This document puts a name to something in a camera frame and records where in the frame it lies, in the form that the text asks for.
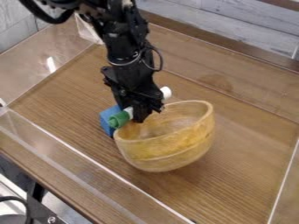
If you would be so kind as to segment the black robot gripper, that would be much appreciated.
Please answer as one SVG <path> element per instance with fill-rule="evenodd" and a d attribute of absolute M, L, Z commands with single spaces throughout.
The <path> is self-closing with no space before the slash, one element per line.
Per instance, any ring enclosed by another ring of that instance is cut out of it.
<path fill-rule="evenodd" d="M 143 123 L 153 111 L 160 112 L 163 93 L 155 84 L 153 75 L 159 71 L 155 67 L 152 52 L 133 52 L 120 57 L 107 55 L 108 65 L 100 72 L 104 83 L 109 86 L 116 104 L 121 109 L 133 108 L 133 121 Z"/>

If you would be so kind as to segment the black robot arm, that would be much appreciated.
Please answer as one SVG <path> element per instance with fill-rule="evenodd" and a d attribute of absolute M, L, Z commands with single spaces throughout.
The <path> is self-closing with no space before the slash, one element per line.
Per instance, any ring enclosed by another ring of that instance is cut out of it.
<path fill-rule="evenodd" d="M 116 104 L 131 108 L 137 123 L 163 107 L 163 92 L 153 75 L 163 70 L 155 63 L 159 50 L 147 39 L 148 21 L 136 0 L 19 0 L 23 7 L 45 23 L 59 25 L 79 14 L 95 29 L 107 48 L 108 65 L 101 68 Z"/>

